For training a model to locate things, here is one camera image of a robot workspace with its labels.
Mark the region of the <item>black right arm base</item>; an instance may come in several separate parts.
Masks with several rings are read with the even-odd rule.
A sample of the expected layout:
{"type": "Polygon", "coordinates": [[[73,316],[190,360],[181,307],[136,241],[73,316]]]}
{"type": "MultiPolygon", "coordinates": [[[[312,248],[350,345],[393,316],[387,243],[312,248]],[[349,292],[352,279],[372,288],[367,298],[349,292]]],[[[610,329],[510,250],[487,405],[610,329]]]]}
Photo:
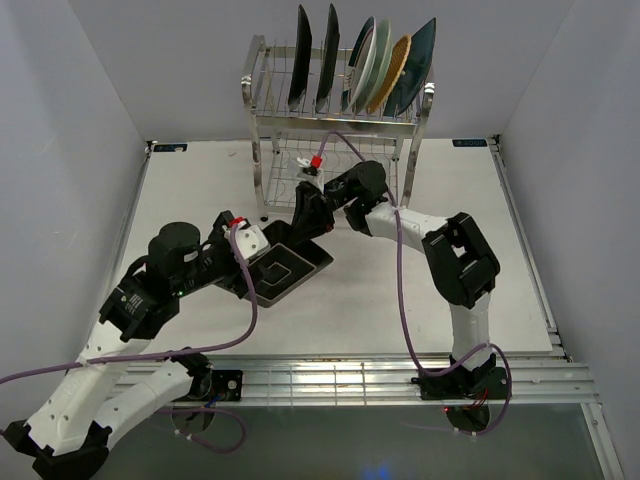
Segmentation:
{"type": "Polygon", "coordinates": [[[505,400],[509,386],[506,370],[496,365],[495,353],[471,371],[460,366],[438,377],[419,373],[411,383],[419,386],[422,400],[505,400]]]}

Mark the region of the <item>aluminium front rail frame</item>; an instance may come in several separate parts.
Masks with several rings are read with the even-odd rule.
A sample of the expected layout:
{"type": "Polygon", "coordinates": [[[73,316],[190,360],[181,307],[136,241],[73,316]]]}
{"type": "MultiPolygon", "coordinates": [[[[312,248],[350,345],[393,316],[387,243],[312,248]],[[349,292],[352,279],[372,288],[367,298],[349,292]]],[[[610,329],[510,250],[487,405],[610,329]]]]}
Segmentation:
{"type": "MultiPolygon", "coordinates": [[[[123,239],[122,275],[164,223],[208,229],[218,212],[247,212],[236,161],[245,150],[193,143],[156,153],[123,239]]],[[[490,334],[507,352],[517,404],[593,404],[589,368],[568,361],[525,236],[518,225],[494,140],[427,140],[420,151],[413,209],[436,216],[468,212],[496,253],[501,271],[490,303],[490,334]]],[[[222,344],[219,369],[244,372],[243,401],[253,406],[410,405],[416,365],[402,335],[408,325],[420,362],[439,368],[452,343],[449,309],[426,261],[388,240],[354,232],[343,215],[320,239],[333,263],[271,308],[247,332],[249,306],[216,287],[188,297],[150,350],[222,344]]]]}

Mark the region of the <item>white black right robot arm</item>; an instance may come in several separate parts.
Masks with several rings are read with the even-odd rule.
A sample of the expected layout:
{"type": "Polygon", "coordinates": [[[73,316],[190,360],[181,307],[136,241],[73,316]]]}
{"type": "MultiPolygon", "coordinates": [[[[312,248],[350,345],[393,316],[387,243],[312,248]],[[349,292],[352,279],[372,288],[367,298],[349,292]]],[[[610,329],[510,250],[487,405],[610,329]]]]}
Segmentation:
{"type": "Polygon", "coordinates": [[[424,253],[434,286],[449,304],[453,346],[450,367],[422,374],[444,377],[458,394],[476,396],[496,364],[488,309],[500,264],[475,220],[464,212],[444,218],[399,207],[376,161],[360,162],[330,181],[321,163],[315,156],[288,164],[298,181],[291,241],[330,232],[335,211],[343,210],[353,230],[424,253]]]}

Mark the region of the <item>stainless steel dish rack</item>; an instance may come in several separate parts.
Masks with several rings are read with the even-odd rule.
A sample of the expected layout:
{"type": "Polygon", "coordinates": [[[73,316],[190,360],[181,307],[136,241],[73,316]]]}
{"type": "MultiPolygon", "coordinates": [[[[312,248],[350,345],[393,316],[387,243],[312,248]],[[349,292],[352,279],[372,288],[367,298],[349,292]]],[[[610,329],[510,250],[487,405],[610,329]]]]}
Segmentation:
{"type": "Polygon", "coordinates": [[[324,52],[311,52],[306,93],[299,107],[287,105],[296,50],[270,45],[264,36],[252,38],[242,69],[241,94],[252,150],[252,176],[257,215],[268,220],[289,214],[295,203],[296,181],[289,161],[321,154],[327,179],[351,168],[361,156],[376,160],[387,172],[387,182],[403,206],[409,204],[416,175],[418,153],[427,130],[435,84],[426,79],[415,102],[398,117],[343,113],[340,96],[344,72],[351,54],[342,49],[333,91],[321,111],[315,109],[315,90],[324,52]]]}

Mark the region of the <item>dark teal square plate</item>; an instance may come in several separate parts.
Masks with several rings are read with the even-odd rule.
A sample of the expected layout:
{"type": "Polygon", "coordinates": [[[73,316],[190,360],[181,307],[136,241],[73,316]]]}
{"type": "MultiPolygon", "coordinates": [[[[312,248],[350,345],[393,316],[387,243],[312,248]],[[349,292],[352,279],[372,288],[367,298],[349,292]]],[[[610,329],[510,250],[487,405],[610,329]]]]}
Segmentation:
{"type": "Polygon", "coordinates": [[[424,84],[433,60],[437,20],[432,18],[411,36],[411,46],[404,65],[404,74],[391,91],[384,116],[402,115],[413,103],[424,84]]]}

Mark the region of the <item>white plate teal red rim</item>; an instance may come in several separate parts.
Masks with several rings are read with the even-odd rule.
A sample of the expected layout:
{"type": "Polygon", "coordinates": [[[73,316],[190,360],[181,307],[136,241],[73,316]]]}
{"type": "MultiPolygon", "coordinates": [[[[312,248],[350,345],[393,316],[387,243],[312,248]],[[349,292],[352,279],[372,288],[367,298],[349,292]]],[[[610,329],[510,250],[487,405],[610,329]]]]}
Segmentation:
{"type": "Polygon", "coordinates": [[[345,70],[341,94],[342,112],[355,110],[356,102],[362,95],[373,68],[376,57],[376,42],[376,21],[371,16],[360,30],[345,70]]]}

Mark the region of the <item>woven bamboo round plate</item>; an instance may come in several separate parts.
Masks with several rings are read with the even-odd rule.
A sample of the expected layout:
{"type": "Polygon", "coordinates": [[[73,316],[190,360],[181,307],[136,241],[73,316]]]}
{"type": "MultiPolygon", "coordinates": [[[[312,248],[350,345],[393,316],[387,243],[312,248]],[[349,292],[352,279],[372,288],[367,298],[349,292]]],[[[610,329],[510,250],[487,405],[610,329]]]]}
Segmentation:
{"type": "Polygon", "coordinates": [[[410,35],[402,36],[394,45],[384,80],[367,107],[367,112],[369,114],[373,114],[375,111],[379,110],[389,98],[392,90],[402,75],[410,48],[410,35]]]}

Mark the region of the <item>cream square floral plate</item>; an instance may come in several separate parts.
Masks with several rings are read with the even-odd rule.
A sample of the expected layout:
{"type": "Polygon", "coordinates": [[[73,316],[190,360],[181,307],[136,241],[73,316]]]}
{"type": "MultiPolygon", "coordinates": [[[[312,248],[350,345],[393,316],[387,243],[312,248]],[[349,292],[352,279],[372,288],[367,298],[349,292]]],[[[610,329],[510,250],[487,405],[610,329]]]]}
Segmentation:
{"type": "Polygon", "coordinates": [[[275,220],[263,229],[270,247],[248,261],[257,303],[269,308],[318,274],[333,257],[312,240],[290,246],[291,226],[275,220]]]}

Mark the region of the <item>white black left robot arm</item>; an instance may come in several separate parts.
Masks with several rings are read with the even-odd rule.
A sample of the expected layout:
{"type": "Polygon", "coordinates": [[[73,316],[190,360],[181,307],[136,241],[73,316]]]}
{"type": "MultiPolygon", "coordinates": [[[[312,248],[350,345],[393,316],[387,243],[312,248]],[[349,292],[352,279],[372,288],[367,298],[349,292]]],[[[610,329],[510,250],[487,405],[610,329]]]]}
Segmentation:
{"type": "Polygon", "coordinates": [[[2,437],[33,458],[43,479],[89,479],[146,417],[172,400],[206,397],[214,381],[209,348],[145,350],[191,293],[217,284],[254,297],[249,262],[269,247],[259,226],[228,211],[206,239],[187,222],[163,226],[106,299],[77,360],[60,366],[59,386],[2,437]]]}

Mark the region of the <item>light green floral plate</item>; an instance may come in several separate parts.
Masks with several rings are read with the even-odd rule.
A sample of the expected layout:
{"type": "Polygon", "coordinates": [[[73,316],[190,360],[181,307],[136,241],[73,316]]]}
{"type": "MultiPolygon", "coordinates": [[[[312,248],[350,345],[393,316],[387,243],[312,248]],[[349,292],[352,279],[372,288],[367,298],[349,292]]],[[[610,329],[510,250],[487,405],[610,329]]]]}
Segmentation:
{"type": "Polygon", "coordinates": [[[369,106],[384,80],[391,58],[391,40],[391,21],[389,19],[383,19],[376,27],[374,42],[375,55],[367,83],[355,104],[355,112],[357,114],[369,106]]]}

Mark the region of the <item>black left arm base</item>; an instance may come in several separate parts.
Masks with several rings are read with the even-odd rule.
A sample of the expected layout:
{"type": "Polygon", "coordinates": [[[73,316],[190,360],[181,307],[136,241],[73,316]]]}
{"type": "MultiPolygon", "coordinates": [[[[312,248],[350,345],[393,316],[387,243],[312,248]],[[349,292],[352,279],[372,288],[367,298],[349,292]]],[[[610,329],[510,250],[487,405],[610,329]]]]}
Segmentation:
{"type": "Polygon", "coordinates": [[[238,369],[218,369],[202,354],[183,357],[180,363],[187,369],[191,385],[189,400],[205,403],[240,401],[244,372],[238,369]]]}

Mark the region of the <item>black square floral plate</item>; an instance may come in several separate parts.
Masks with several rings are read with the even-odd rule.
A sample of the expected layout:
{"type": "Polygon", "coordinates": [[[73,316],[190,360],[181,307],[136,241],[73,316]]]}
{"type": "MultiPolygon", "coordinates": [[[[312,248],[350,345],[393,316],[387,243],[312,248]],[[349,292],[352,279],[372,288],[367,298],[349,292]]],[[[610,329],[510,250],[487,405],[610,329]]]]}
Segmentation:
{"type": "Polygon", "coordinates": [[[307,12],[302,4],[298,6],[297,36],[294,65],[287,106],[290,111],[297,110],[308,85],[309,67],[312,51],[312,32],[307,12]]]}
{"type": "Polygon", "coordinates": [[[315,100],[315,112],[320,113],[328,102],[335,75],[340,42],[339,19],[333,3],[329,5],[323,61],[315,100]]]}

